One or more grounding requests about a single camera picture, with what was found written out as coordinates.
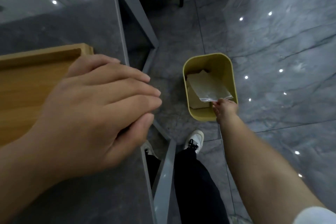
wooden tray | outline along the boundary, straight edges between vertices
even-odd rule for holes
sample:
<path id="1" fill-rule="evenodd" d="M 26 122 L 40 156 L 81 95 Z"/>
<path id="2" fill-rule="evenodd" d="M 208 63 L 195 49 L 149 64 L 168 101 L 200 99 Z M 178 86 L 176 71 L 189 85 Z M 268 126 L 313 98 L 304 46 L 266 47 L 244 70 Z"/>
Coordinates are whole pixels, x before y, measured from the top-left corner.
<path id="1" fill-rule="evenodd" d="M 0 56 L 0 146 L 24 135 L 35 123 L 45 98 L 87 44 Z"/>

white sleeve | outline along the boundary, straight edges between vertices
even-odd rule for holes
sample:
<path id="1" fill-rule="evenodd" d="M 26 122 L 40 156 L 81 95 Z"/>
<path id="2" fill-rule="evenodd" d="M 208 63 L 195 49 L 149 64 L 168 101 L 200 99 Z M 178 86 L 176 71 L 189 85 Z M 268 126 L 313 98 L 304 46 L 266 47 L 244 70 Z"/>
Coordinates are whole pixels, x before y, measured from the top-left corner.
<path id="1" fill-rule="evenodd" d="M 293 224 L 335 224 L 336 214 L 332 211 L 313 206 L 304 209 L 298 216 L 296 216 Z"/>

hand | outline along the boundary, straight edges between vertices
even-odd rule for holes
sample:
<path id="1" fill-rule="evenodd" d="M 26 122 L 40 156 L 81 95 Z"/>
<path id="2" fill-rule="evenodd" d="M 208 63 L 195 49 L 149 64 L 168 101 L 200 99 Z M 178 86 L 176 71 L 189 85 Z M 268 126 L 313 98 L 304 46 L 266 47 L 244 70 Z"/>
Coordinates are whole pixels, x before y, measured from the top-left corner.
<path id="1" fill-rule="evenodd" d="M 107 56 L 80 57 L 16 142 L 27 161 L 57 182 L 114 167 L 145 142 L 154 119 L 150 112 L 162 103 L 149 80 Z"/>
<path id="2" fill-rule="evenodd" d="M 221 124 L 227 117 L 234 116 L 238 112 L 238 105 L 226 99 L 219 99 L 212 102 L 212 109 L 217 117 L 217 122 Z"/>

trash can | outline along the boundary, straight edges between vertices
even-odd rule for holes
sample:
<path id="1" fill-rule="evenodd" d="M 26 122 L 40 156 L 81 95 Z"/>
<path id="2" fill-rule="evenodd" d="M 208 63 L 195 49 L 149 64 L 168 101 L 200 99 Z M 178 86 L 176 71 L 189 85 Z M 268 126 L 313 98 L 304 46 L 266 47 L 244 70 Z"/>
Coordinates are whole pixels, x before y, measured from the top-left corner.
<path id="1" fill-rule="evenodd" d="M 183 81 L 190 115 L 199 121 L 212 121 L 216 120 L 216 115 L 212 110 L 212 104 L 207 108 L 193 109 L 189 107 L 186 83 L 187 75 L 199 73 L 202 70 L 219 78 L 233 96 L 233 99 L 231 100 L 238 103 L 232 62 L 229 57 L 223 53 L 212 53 L 192 57 L 188 59 L 183 66 Z"/>

white sneaker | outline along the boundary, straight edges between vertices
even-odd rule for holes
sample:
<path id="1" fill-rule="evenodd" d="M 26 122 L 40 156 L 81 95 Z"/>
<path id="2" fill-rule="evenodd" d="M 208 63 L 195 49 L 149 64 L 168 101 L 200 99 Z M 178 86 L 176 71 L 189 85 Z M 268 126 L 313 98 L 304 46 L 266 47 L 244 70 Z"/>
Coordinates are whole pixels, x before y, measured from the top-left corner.
<path id="1" fill-rule="evenodd" d="M 148 155 L 153 155 L 154 157 L 158 158 L 158 157 L 155 155 L 155 153 L 154 153 L 154 151 L 153 151 L 153 147 L 152 147 L 151 143 L 150 143 L 148 140 L 146 140 L 146 141 L 143 143 L 142 147 L 143 147 L 143 149 L 145 150 L 145 152 L 147 152 Z"/>
<path id="2" fill-rule="evenodd" d="M 204 142 L 204 134 L 200 130 L 195 130 L 192 132 L 188 139 L 185 142 L 184 149 L 191 148 L 195 150 L 196 154 L 200 152 L 203 147 Z"/>

